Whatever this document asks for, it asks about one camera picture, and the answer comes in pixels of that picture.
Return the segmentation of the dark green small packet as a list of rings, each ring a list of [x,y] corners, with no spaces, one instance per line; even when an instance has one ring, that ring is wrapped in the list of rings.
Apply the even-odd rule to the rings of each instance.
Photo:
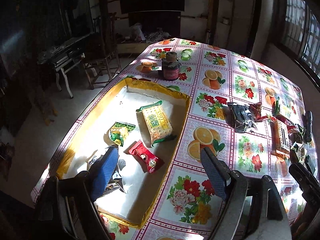
[[[304,142],[304,127],[299,124],[295,124],[295,127],[291,129],[291,134],[293,135],[294,141],[301,144]]]

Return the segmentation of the red candy packet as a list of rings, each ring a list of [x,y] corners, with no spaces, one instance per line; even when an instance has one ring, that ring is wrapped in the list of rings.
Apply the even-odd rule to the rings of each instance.
[[[164,161],[148,150],[141,140],[134,142],[133,145],[129,147],[129,154],[137,156],[142,160],[149,173],[154,173],[164,165]]]

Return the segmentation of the orange cracker pack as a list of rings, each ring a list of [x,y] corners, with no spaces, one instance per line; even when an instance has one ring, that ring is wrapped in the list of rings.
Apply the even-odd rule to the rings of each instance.
[[[287,126],[276,119],[271,123],[272,154],[280,158],[290,157],[290,140]]]

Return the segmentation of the Weidan cracker pack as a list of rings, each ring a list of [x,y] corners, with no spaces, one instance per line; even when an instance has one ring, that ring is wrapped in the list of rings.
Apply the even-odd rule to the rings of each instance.
[[[273,116],[281,115],[290,120],[292,109],[290,105],[286,104],[286,101],[282,100],[280,97],[277,97],[276,101],[273,103],[272,113]]]
[[[150,134],[151,146],[154,144],[174,140],[172,125],[162,107],[163,101],[159,100],[156,103],[142,106],[136,110],[137,113],[142,113],[145,120],[148,132]]]

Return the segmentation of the wooden chair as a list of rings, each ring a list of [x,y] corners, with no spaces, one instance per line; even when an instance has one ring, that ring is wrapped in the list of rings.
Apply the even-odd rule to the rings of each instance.
[[[121,71],[116,32],[116,13],[108,13],[107,19],[96,18],[98,31],[94,33],[93,44],[84,53],[81,60],[88,88],[93,90],[95,85],[110,83]]]

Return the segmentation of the red snack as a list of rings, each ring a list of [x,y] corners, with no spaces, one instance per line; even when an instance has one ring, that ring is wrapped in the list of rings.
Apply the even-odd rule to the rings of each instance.
[[[291,122],[289,119],[287,119],[284,116],[282,116],[282,115],[277,115],[276,118],[286,125],[287,131],[290,134],[291,133],[291,129],[293,129],[295,127],[295,124],[293,122]]]

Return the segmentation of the dark red small snack packet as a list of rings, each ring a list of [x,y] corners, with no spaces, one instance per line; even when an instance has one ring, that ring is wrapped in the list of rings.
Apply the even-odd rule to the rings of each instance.
[[[262,122],[268,119],[268,115],[262,115],[262,103],[253,103],[249,105],[249,110],[253,116],[255,122]]]

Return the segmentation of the dark jar with pink label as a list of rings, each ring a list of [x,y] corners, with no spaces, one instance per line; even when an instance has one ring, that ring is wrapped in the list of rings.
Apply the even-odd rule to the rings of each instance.
[[[175,81],[179,78],[181,63],[177,59],[176,62],[168,62],[165,58],[161,62],[161,70],[158,71],[159,77],[167,81]]]

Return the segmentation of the green yellow small snack packet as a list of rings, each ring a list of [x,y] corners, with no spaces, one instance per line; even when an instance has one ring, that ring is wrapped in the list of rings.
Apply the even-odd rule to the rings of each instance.
[[[109,129],[108,135],[112,142],[118,146],[123,146],[125,140],[129,136],[129,133],[135,129],[135,125],[115,122],[113,126]]]

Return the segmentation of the low tv cabinet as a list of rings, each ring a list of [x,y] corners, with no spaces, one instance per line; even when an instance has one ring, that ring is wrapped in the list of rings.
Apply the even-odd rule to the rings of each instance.
[[[141,54],[151,43],[123,42],[117,44],[119,54]]]

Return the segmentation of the yellow-rimmed shallow tray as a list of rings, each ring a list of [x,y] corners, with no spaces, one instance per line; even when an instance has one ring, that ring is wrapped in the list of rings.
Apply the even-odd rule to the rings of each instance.
[[[171,140],[152,142],[141,107],[161,102],[173,133]],[[84,112],[83,120],[74,133],[57,168],[60,179],[76,176],[88,167],[89,158],[104,153],[113,142],[109,136],[116,122],[135,126],[119,146],[119,159],[125,165],[120,171],[124,191],[112,192],[97,199],[98,209],[118,223],[140,229],[150,217],[169,166],[178,149],[190,106],[190,96],[158,83],[125,78],[111,87],[98,103]],[[141,141],[163,165],[155,172],[146,163],[129,153]]]

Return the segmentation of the standing air conditioner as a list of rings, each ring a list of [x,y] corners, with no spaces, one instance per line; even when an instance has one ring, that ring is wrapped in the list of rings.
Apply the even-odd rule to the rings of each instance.
[[[269,36],[274,0],[254,0],[247,49],[249,57],[259,61]]]

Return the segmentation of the dark silver snack bag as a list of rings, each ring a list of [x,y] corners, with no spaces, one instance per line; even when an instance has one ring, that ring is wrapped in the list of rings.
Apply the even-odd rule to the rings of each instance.
[[[257,130],[249,105],[236,102],[228,102],[227,105],[231,115],[231,126],[236,133],[254,132]]]

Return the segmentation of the white-legged side table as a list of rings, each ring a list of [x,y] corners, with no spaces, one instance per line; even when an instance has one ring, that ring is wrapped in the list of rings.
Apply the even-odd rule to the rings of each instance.
[[[67,73],[74,67],[78,66],[85,57],[84,50],[87,42],[94,35],[93,32],[82,37],[73,37],[64,42],[61,46],[53,46],[47,51],[42,52],[38,59],[37,65],[48,68],[55,74],[55,84],[58,91],[61,91],[60,77],[63,77],[69,97],[74,98],[70,89]]]

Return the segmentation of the barred window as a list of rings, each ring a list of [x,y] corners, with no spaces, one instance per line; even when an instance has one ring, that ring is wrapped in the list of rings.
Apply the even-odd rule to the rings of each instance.
[[[315,82],[319,82],[319,17],[308,0],[278,0],[282,50]]]

